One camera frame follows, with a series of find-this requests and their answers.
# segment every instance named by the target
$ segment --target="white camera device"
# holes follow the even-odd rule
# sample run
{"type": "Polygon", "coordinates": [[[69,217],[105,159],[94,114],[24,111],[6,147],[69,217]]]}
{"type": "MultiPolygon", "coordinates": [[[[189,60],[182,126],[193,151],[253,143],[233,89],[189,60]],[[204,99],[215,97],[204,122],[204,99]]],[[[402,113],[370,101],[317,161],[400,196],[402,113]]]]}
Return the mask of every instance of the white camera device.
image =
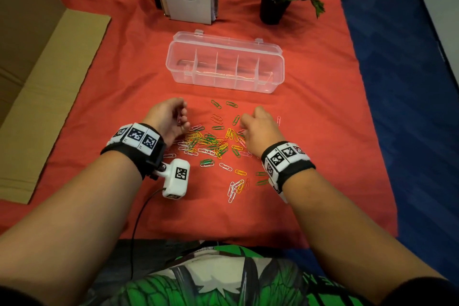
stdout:
{"type": "Polygon", "coordinates": [[[164,181],[164,197],[168,199],[181,199],[185,196],[188,177],[190,176],[190,164],[188,161],[176,158],[170,164],[162,162],[153,174],[166,179],[164,181]]]}

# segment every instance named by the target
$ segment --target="cardboard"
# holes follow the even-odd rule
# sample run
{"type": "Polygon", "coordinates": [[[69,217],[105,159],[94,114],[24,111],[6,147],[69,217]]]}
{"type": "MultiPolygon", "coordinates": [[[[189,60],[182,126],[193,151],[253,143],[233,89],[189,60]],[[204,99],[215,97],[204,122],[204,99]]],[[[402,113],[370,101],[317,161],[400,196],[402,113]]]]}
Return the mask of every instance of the cardboard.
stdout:
{"type": "Polygon", "coordinates": [[[60,0],[0,0],[0,199],[29,202],[109,21],[60,0]]]}

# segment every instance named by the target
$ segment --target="person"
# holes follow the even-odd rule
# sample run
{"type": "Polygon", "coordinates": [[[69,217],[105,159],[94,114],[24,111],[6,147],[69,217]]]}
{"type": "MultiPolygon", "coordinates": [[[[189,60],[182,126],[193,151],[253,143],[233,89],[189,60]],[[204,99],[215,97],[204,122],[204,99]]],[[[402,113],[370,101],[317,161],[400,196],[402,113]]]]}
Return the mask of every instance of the person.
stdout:
{"type": "MultiPolygon", "coordinates": [[[[187,102],[163,101],[143,123],[170,146],[190,127],[187,102]]],[[[244,114],[241,126],[248,150],[257,157],[285,141],[263,107],[244,114]]],[[[129,157],[108,151],[4,233],[0,237],[1,299],[20,305],[79,303],[115,246],[141,182],[129,157]]],[[[105,303],[360,306],[438,305],[448,300],[459,304],[455,286],[376,225],[315,169],[292,175],[283,193],[327,277],[302,270],[285,258],[218,245],[129,282],[105,303]]]]}

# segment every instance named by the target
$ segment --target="forearm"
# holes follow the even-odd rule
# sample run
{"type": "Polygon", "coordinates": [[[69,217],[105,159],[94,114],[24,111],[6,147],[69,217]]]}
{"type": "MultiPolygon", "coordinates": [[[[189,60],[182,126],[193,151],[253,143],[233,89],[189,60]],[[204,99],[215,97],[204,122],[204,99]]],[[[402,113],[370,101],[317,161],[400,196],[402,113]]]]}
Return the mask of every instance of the forearm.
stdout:
{"type": "Polygon", "coordinates": [[[372,302],[406,280],[441,277],[315,170],[292,176],[283,190],[322,268],[372,302]]]}
{"type": "Polygon", "coordinates": [[[75,304],[109,256],[142,178],[116,151],[99,157],[0,237],[0,284],[75,304]]]}

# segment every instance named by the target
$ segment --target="blue carpet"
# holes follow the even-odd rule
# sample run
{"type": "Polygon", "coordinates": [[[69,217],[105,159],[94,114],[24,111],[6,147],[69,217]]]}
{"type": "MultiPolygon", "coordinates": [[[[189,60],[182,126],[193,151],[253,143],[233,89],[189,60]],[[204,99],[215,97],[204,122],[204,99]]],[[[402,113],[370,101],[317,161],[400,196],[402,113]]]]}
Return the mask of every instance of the blue carpet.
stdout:
{"type": "MultiPolygon", "coordinates": [[[[422,0],[343,0],[399,241],[459,285],[459,93],[422,0]]],[[[311,266],[310,252],[287,254],[311,266]]]]}

